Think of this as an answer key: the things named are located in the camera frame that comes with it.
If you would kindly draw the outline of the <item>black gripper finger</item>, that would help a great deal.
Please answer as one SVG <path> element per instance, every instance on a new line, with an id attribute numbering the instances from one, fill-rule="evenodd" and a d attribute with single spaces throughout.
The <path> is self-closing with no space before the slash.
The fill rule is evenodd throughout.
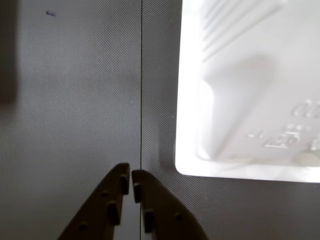
<path id="1" fill-rule="evenodd" d="M 112 240 L 129 194 L 130 165 L 119 163 L 97 185 L 59 236 L 60 240 Z"/>
<path id="2" fill-rule="evenodd" d="M 140 204 L 143 227 L 153 240 L 207 240 L 195 216 L 154 175 L 131 172 L 134 201 Z"/>

